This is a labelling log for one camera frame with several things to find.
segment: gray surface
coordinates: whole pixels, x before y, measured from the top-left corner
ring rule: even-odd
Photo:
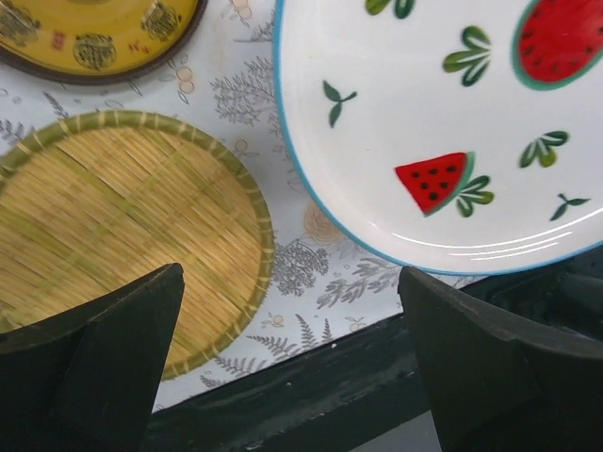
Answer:
[[[432,413],[425,412],[412,421],[388,431],[351,452],[442,452],[437,441]]]

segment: floral tablecloth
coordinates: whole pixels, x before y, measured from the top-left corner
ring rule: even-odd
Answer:
[[[273,0],[210,0],[199,30],[178,56],[119,85],[61,85],[0,65],[0,153],[32,130],[73,114],[107,108],[157,111],[222,141],[264,192],[277,242],[266,300],[218,358],[161,383],[156,410],[401,310],[399,267],[339,232],[293,169],[274,99],[273,21]],[[455,286],[472,280],[443,279]]]

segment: watermelon slice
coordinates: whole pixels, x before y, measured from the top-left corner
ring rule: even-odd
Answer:
[[[466,187],[473,153],[449,153],[396,168],[396,174],[425,217],[437,212]]]
[[[533,89],[556,89],[587,73],[603,50],[603,4],[533,0],[515,31],[513,66]]]

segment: bamboo basket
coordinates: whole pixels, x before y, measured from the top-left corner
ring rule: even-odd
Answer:
[[[0,332],[179,262],[170,379],[216,356],[257,311],[274,255],[269,211],[245,167],[202,131],[102,111],[32,134],[0,162]]]

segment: plate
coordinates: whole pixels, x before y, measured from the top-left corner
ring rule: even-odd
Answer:
[[[178,262],[185,293],[170,379],[241,334],[266,295],[273,257],[253,177],[214,138],[173,118],[74,116],[0,159],[0,332]]]
[[[385,259],[552,263],[603,238],[602,51],[597,1],[279,0],[285,141],[321,208]]]
[[[206,0],[2,0],[0,58],[64,83],[145,73],[190,37]]]

